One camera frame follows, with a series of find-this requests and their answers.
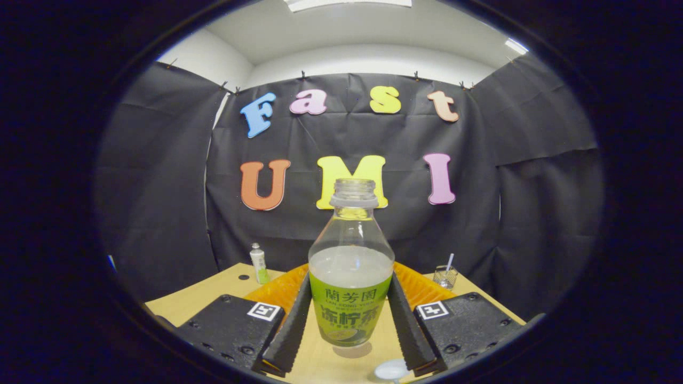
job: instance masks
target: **yellow letter m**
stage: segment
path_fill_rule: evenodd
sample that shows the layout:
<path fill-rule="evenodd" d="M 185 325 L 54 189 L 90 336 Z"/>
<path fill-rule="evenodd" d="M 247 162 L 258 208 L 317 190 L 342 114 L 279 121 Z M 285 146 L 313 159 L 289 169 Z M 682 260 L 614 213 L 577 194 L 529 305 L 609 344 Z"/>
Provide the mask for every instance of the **yellow letter m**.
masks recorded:
<path fill-rule="evenodd" d="M 362 178 L 375 182 L 375 195 L 379 201 L 377 208 L 384 208 L 389 201 L 384 197 L 382 189 L 382 166 L 386 163 L 385 158 L 376 155 L 365 156 L 351 175 L 344 161 L 339 156 L 326 156 L 318 159 L 318 165 L 322 168 L 322 196 L 316 202 L 318 209 L 333 209 L 330 198 L 335 192 L 335 181 L 338 178 Z"/>

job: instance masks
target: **plastic bottle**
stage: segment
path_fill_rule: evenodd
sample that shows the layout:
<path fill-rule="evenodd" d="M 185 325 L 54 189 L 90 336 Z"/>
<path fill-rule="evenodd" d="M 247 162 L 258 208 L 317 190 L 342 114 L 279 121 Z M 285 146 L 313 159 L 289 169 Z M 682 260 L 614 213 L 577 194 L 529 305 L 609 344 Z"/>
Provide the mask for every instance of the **plastic bottle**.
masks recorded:
<path fill-rule="evenodd" d="M 256 281 L 259 284 L 269 282 L 270 276 L 268 276 L 268 270 L 266 269 L 266 253 L 263 252 L 263 249 L 259 247 L 258 243 L 251 245 L 249 255 L 251 256 L 251 263 L 254 265 L 254 270 L 256 272 Z"/>
<path fill-rule="evenodd" d="M 374 219 L 372 180 L 338 179 L 332 219 L 309 250 L 320 335 L 338 347 L 370 338 L 389 289 L 394 254 Z"/>

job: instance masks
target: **orange letter u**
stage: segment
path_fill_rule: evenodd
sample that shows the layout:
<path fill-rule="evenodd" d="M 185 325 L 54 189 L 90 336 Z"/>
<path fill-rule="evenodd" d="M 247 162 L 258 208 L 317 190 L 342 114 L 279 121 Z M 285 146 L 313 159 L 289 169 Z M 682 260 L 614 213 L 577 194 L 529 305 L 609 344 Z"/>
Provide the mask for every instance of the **orange letter u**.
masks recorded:
<path fill-rule="evenodd" d="M 271 210 L 280 203 L 285 195 L 285 170 L 291 165 L 289 160 L 273 160 L 268 167 L 273 170 L 273 187 L 268 197 L 261 197 L 256 190 L 258 174 L 263 163 L 250 161 L 240 166 L 242 171 L 242 202 L 250 209 Z"/>

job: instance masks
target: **straw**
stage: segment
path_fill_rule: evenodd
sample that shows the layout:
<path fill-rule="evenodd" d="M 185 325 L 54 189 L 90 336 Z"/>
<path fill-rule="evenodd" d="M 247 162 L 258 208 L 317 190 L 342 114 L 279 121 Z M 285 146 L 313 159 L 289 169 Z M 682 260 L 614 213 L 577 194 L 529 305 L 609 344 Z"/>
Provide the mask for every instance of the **straw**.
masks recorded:
<path fill-rule="evenodd" d="M 453 254 L 451 253 L 451 257 L 448 258 L 448 264 L 446 264 L 446 273 L 448 273 L 448 271 L 450 271 L 452 262 L 453 262 Z"/>

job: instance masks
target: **glass cup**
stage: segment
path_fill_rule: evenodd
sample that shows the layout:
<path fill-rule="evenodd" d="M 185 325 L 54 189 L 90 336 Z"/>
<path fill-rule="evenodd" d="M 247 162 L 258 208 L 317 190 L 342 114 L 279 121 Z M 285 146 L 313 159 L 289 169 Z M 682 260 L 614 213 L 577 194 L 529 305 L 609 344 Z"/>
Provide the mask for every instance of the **glass cup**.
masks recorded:
<path fill-rule="evenodd" d="M 438 285 L 448 289 L 452 290 L 453 286 L 456 285 L 456 278 L 458 277 L 458 272 L 456 271 L 453 266 L 446 271 L 446 266 L 445 265 L 440 265 L 436 268 L 434 271 L 434 280 L 435 283 Z"/>

